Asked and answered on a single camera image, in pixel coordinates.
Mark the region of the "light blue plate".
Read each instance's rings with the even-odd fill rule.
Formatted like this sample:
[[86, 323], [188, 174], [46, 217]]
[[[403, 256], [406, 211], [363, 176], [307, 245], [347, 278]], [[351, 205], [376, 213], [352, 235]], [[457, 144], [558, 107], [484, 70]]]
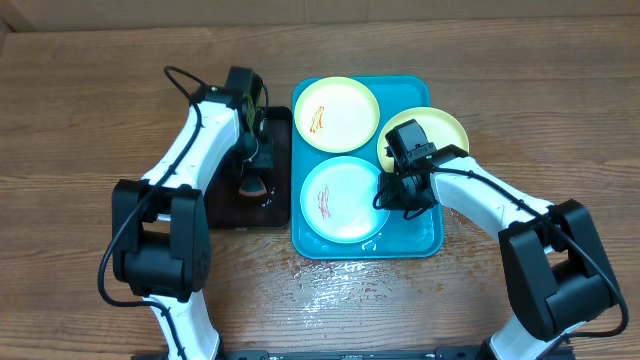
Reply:
[[380, 170], [353, 156], [327, 159], [306, 176], [300, 192], [304, 219], [320, 237], [338, 244], [355, 244], [378, 233], [389, 219], [377, 210]]

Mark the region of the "orange green scrub sponge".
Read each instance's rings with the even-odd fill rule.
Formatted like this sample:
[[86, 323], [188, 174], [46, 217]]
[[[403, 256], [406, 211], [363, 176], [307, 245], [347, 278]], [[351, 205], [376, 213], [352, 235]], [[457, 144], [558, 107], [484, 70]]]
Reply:
[[238, 192], [244, 197], [262, 197], [267, 194], [267, 188], [259, 175], [246, 175], [241, 180]]

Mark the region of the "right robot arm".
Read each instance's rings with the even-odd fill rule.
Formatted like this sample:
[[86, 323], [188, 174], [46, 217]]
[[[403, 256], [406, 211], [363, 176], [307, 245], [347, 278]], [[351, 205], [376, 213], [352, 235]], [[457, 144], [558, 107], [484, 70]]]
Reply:
[[484, 170], [455, 145], [389, 145], [393, 170], [373, 204], [411, 220], [436, 205], [453, 209], [496, 239], [513, 312], [469, 349], [476, 359], [569, 359], [564, 343], [623, 333], [629, 309], [589, 211], [553, 204]]

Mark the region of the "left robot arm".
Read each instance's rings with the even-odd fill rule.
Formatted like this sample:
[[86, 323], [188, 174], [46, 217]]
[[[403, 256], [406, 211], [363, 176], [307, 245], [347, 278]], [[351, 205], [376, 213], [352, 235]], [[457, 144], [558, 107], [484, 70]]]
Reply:
[[98, 270], [105, 302], [149, 307], [168, 345], [169, 359], [217, 359], [221, 338], [209, 319], [203, 287], [212, 246], [205, 193], [228, 165], [242, 197], [262, 197], [261, 173], [273, 167], [263, 126], [265, 85], [201, 85], [188, 95], [187, 119], [161, 160], [137, 181], [112, 193], [112, 240]]

